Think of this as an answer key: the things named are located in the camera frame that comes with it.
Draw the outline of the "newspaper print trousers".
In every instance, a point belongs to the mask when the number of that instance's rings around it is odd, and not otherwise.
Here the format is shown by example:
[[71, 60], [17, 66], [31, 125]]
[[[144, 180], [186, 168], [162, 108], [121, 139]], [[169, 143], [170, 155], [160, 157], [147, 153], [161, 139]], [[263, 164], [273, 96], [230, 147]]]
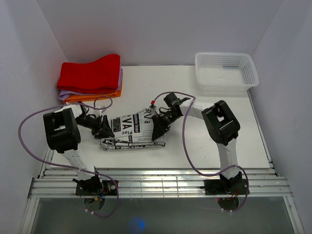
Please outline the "newspaper print trousers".
[[164, 147], [165, 136], [152, 141], [153, 120], [148, 108], [134, 114], [108, 119], [109, 125], [115, 134], [114, 138], [102, 138], [102, 149], [126, 150], [148, 147]]

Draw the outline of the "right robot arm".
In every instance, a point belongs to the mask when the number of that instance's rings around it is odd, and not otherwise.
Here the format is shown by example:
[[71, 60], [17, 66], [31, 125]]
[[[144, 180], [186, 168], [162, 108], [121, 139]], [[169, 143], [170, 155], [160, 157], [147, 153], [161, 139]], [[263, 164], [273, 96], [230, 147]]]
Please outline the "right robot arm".
[[242, 169], [238, 166], [236, 153], [236, 140], [240, 124], [228, 104], [220, 100], [210, 104], [196, 101], [191, 95], [180, 99], [175, 92], [166, 92], [164, 102], [168, 109], [166, 112], [157, 111], [152, 116], [152, 141], [165, 135], [172, 123], [182, 117], [188, 116], [204, 121], [210, 138], [216, 143], [220, 159], [220, 171], [216, 173], [219, 179], [212, 180], [211, 175], [200, 172], [192, 163], [190, 156], [186, 156], [188, 163], [201, 176], [204, 181], [205, 193], [208, 195], [237, 194], [242, 191]]

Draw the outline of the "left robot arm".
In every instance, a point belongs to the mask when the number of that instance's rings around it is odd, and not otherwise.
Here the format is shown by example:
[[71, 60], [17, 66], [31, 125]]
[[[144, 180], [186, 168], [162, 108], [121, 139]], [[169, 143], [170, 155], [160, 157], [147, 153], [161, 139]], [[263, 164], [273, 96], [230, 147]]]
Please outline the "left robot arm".
[[57, 151], [75, 168], [78, 179], [74, 182], [85, 192], [99, 195], [103, 192], [101, 176], [96, 167], [79, 148], [81, 143], [79, 126], [91, 130], [96, 139], [114, 137], [107, 116], [87, 114], [83, 105], [66, 105], [61, 109], [43, 115], [48, 146]]

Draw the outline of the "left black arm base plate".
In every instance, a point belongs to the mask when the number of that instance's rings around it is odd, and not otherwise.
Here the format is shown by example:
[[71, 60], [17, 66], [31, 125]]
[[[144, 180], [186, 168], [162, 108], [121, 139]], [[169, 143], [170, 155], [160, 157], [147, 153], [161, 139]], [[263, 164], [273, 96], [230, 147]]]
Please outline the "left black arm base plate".
[[118, 181], [115, 184], [110, 180], [103, 180], [101, 183], [99, 181], [92, 182], [87, 180], [87, 182], [81, 180], [77, 181], [77, 186], [75, 190], [75, 195], [78, 196], [116, 196], [117, 195]]

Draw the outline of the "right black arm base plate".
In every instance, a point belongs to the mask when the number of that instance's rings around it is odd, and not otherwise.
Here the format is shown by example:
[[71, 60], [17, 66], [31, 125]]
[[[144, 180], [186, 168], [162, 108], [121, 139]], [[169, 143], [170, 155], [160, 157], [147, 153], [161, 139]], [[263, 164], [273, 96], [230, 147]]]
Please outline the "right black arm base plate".
[[247, 188], [246, 179], [232, 182], [221, 179], [207, 179], [204, 180], [203, 189], [206, 195], [245, 195], [250, 192]]

